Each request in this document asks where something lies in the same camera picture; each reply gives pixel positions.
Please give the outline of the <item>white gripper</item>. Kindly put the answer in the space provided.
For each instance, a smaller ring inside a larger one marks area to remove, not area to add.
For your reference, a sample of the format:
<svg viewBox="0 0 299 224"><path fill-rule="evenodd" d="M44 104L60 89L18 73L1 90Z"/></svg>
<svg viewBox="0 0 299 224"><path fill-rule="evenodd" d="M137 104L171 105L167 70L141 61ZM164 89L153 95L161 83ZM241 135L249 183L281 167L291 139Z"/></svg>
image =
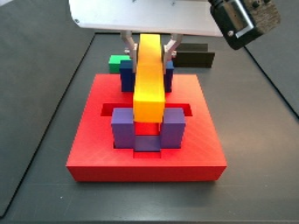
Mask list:
<svg viewBox="0 0 299 224"><path fill-rule="evenodd" d="M163 46L163 65L176 55L183 34L220 37L207 0L69 0L69 12L81 28L116 30L136 70L137 43L132 32L175 33Z"/></svg>

